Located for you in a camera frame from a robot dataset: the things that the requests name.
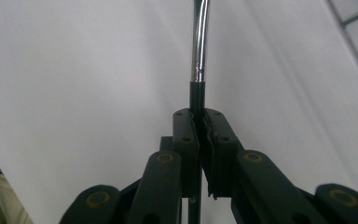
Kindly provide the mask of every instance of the black shaft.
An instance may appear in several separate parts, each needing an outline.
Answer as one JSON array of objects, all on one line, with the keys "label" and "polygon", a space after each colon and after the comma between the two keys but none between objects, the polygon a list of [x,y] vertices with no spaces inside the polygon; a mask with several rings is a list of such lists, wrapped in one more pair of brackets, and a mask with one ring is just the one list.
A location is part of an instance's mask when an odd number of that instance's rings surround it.
[{"label": "black shaft", "polygon": [[199,165],[199,175],[197,178],[197,188],[198,192],[193,195],[192,198],[188,199],[188,224],[200,224],[201,218],[201,188],[202,188],[202,178],[201,178],[201,167]]},{"label": "black shaft", "polygon": [[202,118],[205,110],[205,82],[190,82],[190,111]]}]

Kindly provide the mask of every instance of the white surface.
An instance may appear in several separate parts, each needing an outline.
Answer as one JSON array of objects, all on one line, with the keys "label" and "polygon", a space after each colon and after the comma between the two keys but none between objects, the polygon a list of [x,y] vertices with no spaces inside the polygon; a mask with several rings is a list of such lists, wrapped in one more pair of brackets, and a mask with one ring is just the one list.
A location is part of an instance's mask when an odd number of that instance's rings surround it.
[{"label": "white surface", "polygon": [[[35,223],[125,188],[172,134],[192,4],[0,0],[0,166]],[[322,0],[212,2],[206,105],[310,192],[358,190],[358,64],[335,22]],[[202,223],[234,222],[207,201]]]}]

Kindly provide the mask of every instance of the black metal piece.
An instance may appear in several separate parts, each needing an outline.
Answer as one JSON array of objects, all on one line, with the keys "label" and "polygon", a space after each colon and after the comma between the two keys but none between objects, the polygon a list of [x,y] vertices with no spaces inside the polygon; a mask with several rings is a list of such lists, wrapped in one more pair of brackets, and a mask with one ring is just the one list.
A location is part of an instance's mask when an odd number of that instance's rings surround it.
[{"label": "black metal piece", "polygon": [[205,125],[211,143],[209,162],[203,163],[209,184],[208,191],[215,198],[231,197],[235,178],[233,164],[236,163],[238,152],[244,149],[222,113],[212,109],[205,111]]},{"label": "black metal piece", "polygon": [[205,109],[205,82],[190,82],[190,111],[202,118]]},{"label": "black metal piece", "polygon": [[257,213],[238,181],[234,185],[233,195],[231,196],[231,211],[238,224],[260,223]]},{"label": "black metal piece", "polygon": [[237,161],[242,190],[260,223],[328,223],[266,155],[241,151]]},{"label": "black metal piece", "polygon": [[179,223],[180,172],[179,154],[163,150],[150,156],[126,223]]},{"label": "black metal piece", "polygon": [[182,197],[188,198],[188,223],[200,223],[200,141],[189,109],[173,114],[173,150],[182,158]]},{"label": "black metal piece", "polygon": [[119,201],[118,190],[110,186],[95,186],[84,190],[66,213],[61,224],[110,224]]},{"label": "black metal piece", "polygon": [[173,150],[173,138],[171,136],[163,136],[159,142],[159,150]]},{"label": "black metal piece", "polygon": [[358,192],[338,184],[321,185],[315,199],[331,223],[358,224]]},{"label": "black metal piece", "polygon": [[199,141],[188,109],[173,114],[173,151],[182,157],[182,192],[184,198],[193,197],[199,188]]},{"label": "black metal piece", "polygon": [[132,207],[133,198],[135,197],[136,191],[138,190],[139,183],[141,179],[133,182],[126,188],[120,191],[120,202],[116,209],[115,215],[113,217],[113,223],[115,224],[125,224],[128,218],[128,214]]}]

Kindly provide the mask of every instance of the chrome rod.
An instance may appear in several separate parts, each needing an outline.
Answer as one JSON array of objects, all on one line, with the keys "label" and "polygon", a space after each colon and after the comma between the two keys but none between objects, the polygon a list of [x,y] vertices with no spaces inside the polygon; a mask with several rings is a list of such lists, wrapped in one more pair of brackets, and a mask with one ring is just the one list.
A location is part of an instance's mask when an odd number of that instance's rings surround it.
[{"label": "chrome rod", "polygon": [[203,117],[205,108],[205,57],[209,5],[209,0],[194,0],[190,111],[198,118]]},{"label": "chrome rod", "polygon": [[191,81],[205,81],[206,36],[209,0],[194,0],[193,61]]}]

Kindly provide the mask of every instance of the round hole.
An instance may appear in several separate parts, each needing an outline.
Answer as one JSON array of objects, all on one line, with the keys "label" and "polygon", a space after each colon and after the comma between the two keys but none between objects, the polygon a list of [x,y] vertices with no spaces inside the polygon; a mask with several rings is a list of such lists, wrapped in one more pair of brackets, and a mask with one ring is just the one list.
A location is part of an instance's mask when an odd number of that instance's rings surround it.
[{"label": "round hole", "polygon": [[108,203],[110,196],[105,191],[97,191],[87,197],[86,204],[89,208],[97,208]]},{"label": "round hole", "polygon": [[355,207],[358,204],[358,201],[353,195],[349,194],[348,192],[342,189],[332,189],[329,192],[330,198],[336,200],[337,202],[341,203],[347,207]]},{"label": "round hole", "polygon": [[301,214],[301,213],[294,213],[292,215],[292,220],[296,224],[310,224],[310,219],[307,216],[305,216],[304,214]]},{"label": "round hole", "polygon": [[254,152],[246,153],[244,158],[247,161],[252,161],[252,162],[261,162],[263,160],[263,158],[261,156],[255,154]]},{"label": "round hole", "polygon": [[160,154],[157,156],[157,160],[162,163],[166,163],[169,161],[173,161],[173,156],[171,154]]},{"label": "round hole", "polygon": [[144,217],[144,224],[159,224],[159,217],[156,214],[150,213]]}]

